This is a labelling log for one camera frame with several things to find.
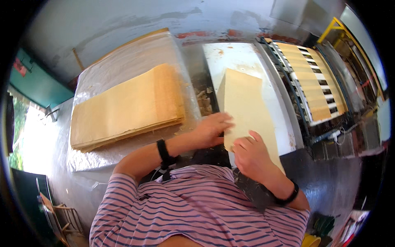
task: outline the wall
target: wall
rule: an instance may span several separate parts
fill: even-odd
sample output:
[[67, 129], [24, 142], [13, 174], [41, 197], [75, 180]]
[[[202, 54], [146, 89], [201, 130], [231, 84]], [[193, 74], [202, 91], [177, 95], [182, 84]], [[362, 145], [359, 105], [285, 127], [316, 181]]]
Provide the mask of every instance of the wall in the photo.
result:
[[303, 41], [344, 9], [342, 0], [50, 0], [24, 40], [64, 83], [114, 48], [169, 27], [181, 44], [246, 40], [276, 34]]

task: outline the wooden stick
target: wooden stick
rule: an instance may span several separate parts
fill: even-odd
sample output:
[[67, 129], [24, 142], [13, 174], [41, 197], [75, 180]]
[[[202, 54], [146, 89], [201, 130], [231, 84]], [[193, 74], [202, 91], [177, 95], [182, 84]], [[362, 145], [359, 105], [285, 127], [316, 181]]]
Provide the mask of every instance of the wooden stick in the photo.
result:
[[74, 53], [75, 59], [77, 60], [77, 63], [78, 63], [78, 65], [79, 65], [79, 67], [81, 68], [81, 70], [84, 70], [85, 68], [84, 68], [84, 66], [82, 65], [81, 60], [79, 59], [78, 54], [77, 54], [77, 52], [75, 51], [75, 48], [73, 48], [73, 53]]

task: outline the black wristband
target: black wristband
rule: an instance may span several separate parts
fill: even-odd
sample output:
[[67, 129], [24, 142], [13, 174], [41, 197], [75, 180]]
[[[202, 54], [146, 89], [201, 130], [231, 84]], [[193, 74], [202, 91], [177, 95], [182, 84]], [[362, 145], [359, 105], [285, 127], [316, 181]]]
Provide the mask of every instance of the black wristband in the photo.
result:
[[162, 159], [161, 169], [166, 170], [170, 165], [175, 164], [177, 162], [177, 157], [172, 157], [169, 155], [169, 152], [166, 148], [166, 143], [163, 139], [160, 139], [156, 142], [156, 146], [158, 147], [160, 158]]
[[293, 182], [293, 185], [294, 185], [294, 189], [293, 189], [292, 194], [285, 200], [278, 199], [277, 197], [274, 197], [276, 204], [278, 204], [280, 206], [286, 206], [287, 204], [289, 204], [293, 200], [295, 200], [295, 198], [297, 197], [297, 194], [299, 192], [299, 186], [294, 181], [292, 181], [292, 182]]

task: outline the yellow bucket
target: yellow bucket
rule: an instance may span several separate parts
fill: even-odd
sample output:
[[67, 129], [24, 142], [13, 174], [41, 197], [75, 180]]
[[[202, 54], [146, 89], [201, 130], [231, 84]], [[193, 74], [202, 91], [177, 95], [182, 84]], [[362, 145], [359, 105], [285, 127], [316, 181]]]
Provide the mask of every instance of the yellow bucket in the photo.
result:
[[320, 237], [305, 233], [305, 236], [302, 241], [302, 247], [318, 247], [318, 245], [320, 245], [320, 242], [321, 242]]

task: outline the pink striped shirt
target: pink striped shirt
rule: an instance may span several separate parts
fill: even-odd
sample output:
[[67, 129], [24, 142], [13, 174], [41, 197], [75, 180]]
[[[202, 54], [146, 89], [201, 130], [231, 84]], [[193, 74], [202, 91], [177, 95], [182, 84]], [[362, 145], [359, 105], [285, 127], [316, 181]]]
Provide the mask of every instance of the pink striped shirt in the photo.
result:
[[310, 215], [264, 213], [234, 184], [229, 168], [192, 165], [171, 179], [137, 183], [113, 174], [90, 229], [91, 246], [157, 246], [182, 234], [202, 246], [300, 246]]

